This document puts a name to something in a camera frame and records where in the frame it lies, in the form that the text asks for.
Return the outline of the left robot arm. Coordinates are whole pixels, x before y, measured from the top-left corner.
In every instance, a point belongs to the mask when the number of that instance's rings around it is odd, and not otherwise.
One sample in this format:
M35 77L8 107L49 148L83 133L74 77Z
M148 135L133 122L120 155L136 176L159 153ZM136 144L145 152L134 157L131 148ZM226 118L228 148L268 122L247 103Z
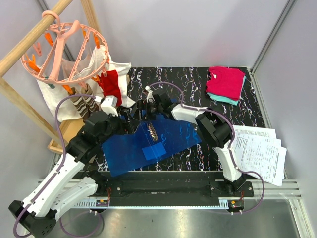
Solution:
M64 147L62 157L40 185L22 201L14 200L10 204L16 224L21 224L36 238L44 238L61 216L80 200L108 193L107 178L97 170L88 172L68 191L61 191L91 160L103 157L102 144L107 139L134 133L143 118L137 107L119 107L115 112L119 115L93 112Z

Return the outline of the blue plastic folder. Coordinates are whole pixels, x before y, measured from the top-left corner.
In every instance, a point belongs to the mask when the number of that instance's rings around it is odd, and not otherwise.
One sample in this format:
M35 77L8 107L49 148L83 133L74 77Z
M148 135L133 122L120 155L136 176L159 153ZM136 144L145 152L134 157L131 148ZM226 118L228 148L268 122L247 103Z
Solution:
M189 122L158 115L150 123L158 136L156 142L148 133L147 122L143 121L134 134L113 135L102 144L113 177L157 163L202 141Z

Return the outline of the metal folder clip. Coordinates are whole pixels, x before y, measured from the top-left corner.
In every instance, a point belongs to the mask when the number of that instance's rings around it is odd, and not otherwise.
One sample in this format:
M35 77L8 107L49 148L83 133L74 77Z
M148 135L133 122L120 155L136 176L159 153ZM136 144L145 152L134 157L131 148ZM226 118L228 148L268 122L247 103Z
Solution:
M147 127L148 133L149 133L150 137L152 138L153 142L158 141L159 138L157 136L157 133L156 133L152 123L147 123L146 127Z

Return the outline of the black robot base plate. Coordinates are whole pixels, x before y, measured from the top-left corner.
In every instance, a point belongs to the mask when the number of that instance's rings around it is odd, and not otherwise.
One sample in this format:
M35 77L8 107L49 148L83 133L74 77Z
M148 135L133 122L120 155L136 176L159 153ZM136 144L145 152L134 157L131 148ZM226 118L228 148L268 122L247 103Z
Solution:
M237 191L228 190L222 172L128 172L107 178L108 193L87 196L76 208L93 209L228 209L230 201L243 207L245 198L253 198L252 183L245 181ZM62 190L68 191L85 175L77 175Z

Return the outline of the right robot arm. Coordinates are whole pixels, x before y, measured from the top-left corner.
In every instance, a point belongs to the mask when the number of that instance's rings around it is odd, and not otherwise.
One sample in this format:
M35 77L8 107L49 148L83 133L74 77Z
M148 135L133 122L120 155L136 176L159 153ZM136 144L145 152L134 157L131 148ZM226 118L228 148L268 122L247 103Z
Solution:
M166 94L154 94L150 89L146 90L146 95L146 99L138 100L132 107L133 117L154 120L156 115L161 114L166 119L195 124L200 138L217 153L226 183L226 193L233 197L241 193L246 179L236 162L232 148L235 131L228 119L209 108L173 102Z

